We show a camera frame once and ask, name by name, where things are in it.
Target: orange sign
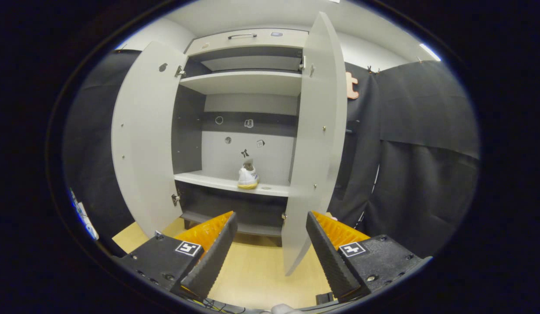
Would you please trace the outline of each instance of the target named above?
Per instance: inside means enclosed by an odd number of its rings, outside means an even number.
[[[353,84],[359,83],[359,80],[351,76],[350,72],[345,73],[345,78],[347,80],[347,98],[357,99],[359,98],[359,92],[353,90]]]

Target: drawer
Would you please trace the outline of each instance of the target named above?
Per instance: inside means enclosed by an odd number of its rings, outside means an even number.
[[[251,28],[197,38],[192,41],[185,54],[194,56],[209,51],[249,46],[302,49],[307,37],[307,31],[286,30],[283,28]]]

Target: wooden floor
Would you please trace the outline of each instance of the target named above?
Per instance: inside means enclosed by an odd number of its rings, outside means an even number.
[[[162,233],[174,237],[184,230],[184,220],[179,218]],[[148,237],[135,222],[113,240],[129,253]],[[276,238],[236,234],[208,298],[249,308],[270,309],[282,303],[302,308],[315,306],[316,295],[330,291],[312,246],[295,272],[284,276]]]

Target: ceiling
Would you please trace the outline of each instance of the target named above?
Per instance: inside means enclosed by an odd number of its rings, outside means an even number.
[[[325,12],[337,32],[377,44],[409,60],[433,60],[419,40],[353,2],[340,0],[197,0],[165,16],[196,37],[254,26],[291,26],[309,30]]]

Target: drawer handle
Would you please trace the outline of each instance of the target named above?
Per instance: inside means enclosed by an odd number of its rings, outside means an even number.
[[[256,37],[258,35],[257,34],[234,34],[232,36],[229,36],[228,39],[231,39],[231,38],[233,38],[235,36],[252,36],[252,37]]]

